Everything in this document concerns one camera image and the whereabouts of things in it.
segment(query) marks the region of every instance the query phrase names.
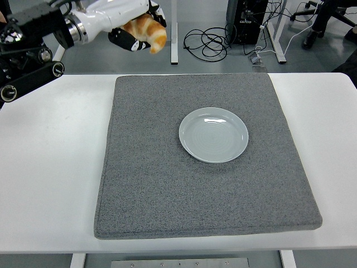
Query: white plate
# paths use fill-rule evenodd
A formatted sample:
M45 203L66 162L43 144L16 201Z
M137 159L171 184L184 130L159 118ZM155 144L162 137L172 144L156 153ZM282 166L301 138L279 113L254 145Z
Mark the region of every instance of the white plate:
M221 108L207 107L189 113L178 132L186 151L206 163L233 160L248 144L248 130L243 121Z

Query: metal plate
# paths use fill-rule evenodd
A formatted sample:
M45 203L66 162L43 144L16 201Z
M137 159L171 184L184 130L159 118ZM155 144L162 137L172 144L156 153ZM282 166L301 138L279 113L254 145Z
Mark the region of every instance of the metal plate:
M111 268L249 268L247 258L112 261Z

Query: gray cushion pad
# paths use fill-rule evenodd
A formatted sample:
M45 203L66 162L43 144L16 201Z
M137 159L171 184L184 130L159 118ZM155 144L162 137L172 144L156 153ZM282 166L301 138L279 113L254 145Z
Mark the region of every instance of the gray cushion pad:
M219 107L249 132L207 164L179 140L190 112ZM101 239L315 229L322 218L267 74L124 76L115 85L94 234Z

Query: white metal leg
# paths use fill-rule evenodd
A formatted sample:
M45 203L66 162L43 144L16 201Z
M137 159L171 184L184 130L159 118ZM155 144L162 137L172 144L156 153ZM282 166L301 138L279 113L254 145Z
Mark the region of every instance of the white metal leg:
M85 253L73 253L70 268L83 268L85 261Z
M62 47L61 45L58 46L58 49L55 53L55 56L53 58L54 61L60 61L63 57L63 54L65 53L65 49L64 47Z
M171 64L179 63L179 47L177 42L177 0L171 0Z
M288 7L287 7L286 6L287 5L286 2L287 2L287 0L283 1L282 9L281 9L282 12L284 12L285 8L290 9L291 3L289 3ZM273 26L273 24L271 22L268 22L268 29L267 29L268 33L269 33L269 36L270 36L270 39L272 40L272 45L273 45L274 51L276 52L276 56L277 56L278 62L280 64L286 63L284 52L281 49L281 45L279 43L279 39L280 39L281 33L283 31L286 19L287 19L287 16L284 16L283 14L280 14L279 18L278 18L278 22L277 22L277 29L274 28L274 26Z
M280 258L283 263L283 268L296 268L292 250L280 250Z

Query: computer tower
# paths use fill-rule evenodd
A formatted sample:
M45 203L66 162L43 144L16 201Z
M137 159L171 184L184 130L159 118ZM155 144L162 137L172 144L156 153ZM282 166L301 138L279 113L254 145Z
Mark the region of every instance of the computer tower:
M228 0L226 20L230 42L255 45L267 6L268 0Z

